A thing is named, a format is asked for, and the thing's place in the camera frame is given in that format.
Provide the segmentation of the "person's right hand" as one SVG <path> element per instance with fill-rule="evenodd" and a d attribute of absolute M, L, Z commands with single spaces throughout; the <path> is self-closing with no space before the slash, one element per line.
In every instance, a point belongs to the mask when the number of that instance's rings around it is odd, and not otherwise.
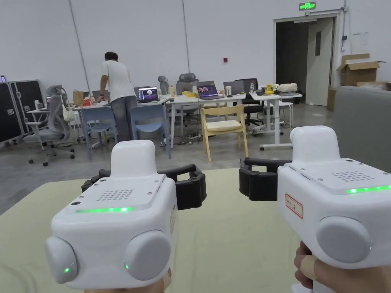
<path fill-rule="evenodd" d="M 303 290 L 311 293 L 335 293 L 333 275 L 336 268 L 317 259 L 310 249 L 300 241 L 294 257 L 295 277 Z"/>

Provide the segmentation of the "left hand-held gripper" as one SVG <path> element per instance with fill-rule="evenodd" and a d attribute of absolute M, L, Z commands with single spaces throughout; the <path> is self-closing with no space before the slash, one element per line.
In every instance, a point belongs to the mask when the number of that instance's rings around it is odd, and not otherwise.
<path fill-rule="evenodd" d="M 119 142 L 111 170 L 86 180 L 82 194 L 51 221 L 46 256 L 59 284 L 79 290 L 140 288 L 167 273 L 177 210 L 199 208 L 206 176 L 189 164 L 157 172 L 149 140 Z"/>

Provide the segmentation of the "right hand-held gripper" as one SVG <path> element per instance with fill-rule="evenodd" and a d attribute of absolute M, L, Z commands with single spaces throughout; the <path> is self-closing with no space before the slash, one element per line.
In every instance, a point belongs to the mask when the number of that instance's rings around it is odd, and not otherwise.
<path fill-rule="evenodd" d="M 240 160 L 240 193 L 251 201 L 278 201 L 317 259 L 352 274 L 348 292 L 389 293 L 390 174 L 342 158 L 330 127 L 297 127 L 290 140 L 292 160 Z"/>

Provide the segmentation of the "person's left hand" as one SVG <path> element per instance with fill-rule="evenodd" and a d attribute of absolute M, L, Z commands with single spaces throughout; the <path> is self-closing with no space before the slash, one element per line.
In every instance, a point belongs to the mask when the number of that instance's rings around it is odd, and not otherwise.
<path fill-rule="evenodd" d="M 159 281 L 140 288 L 116 289 L 114 293 L 164 293 L 171 283 L 172 271 L 168 269 L 167 273 Z"/>

